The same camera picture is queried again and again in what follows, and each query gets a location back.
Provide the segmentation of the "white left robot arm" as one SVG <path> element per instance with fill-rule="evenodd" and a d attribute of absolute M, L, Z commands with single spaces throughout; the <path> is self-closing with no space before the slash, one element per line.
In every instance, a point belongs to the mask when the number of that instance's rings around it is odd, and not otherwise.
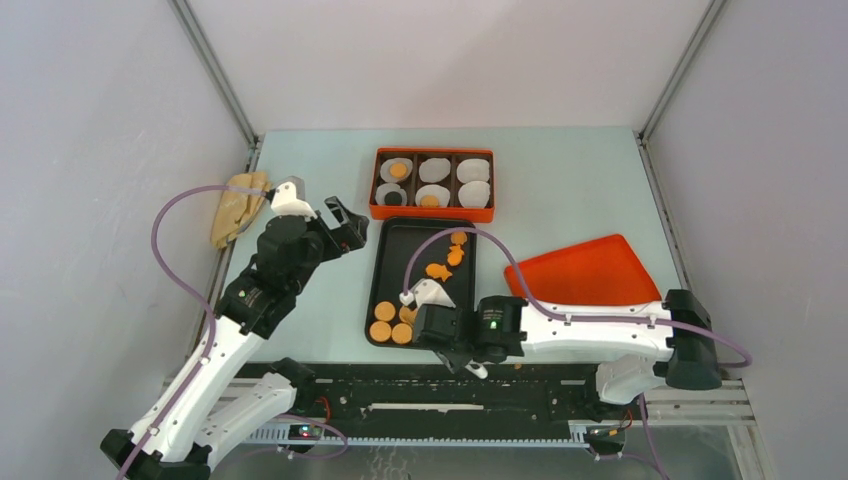
<path fill-rule="evenodd" d="M 317 267 L 363 248 L 367 217 L 336 197 L 325 201 L 330 228 L 308 203 L 275 202 L 248 265 L 224 290 L 211 326 L 153 407 L 130 429 L 101 443 L 120 479 L 207 479 L 244 439 L 271 418 L 304 416 L 316 403 L 311 370 L 284 358 L 249 393 L 215 404 L 239 370 L 296 306 Z"/>

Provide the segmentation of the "black sandwich cookie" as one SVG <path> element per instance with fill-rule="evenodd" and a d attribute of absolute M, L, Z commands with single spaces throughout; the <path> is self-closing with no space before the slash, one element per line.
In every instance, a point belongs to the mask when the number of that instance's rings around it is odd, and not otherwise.
<path fill-rule="evenodd" d="M 403 191 L 390 191 L 383 197 L 383 200 L 386 206 L 406 205 L 406 197 Z"/>

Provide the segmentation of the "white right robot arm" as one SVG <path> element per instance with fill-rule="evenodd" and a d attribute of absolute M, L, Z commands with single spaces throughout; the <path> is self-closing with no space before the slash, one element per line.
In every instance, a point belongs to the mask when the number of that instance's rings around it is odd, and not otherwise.
<path fill-rule="evenodd" d="M 424 281 L 399 299 L 416 309 L 414 344 L 453 373 L 485 379 L 488 365 L 528 354 L 596 365 L 581 392 L 583 408 L 596 418 L 661 385 L 708 391 L 722 384 L 709 315 L 689 290 L 628 306 L 490 296 L 462 309 L 442 287 Z"/>

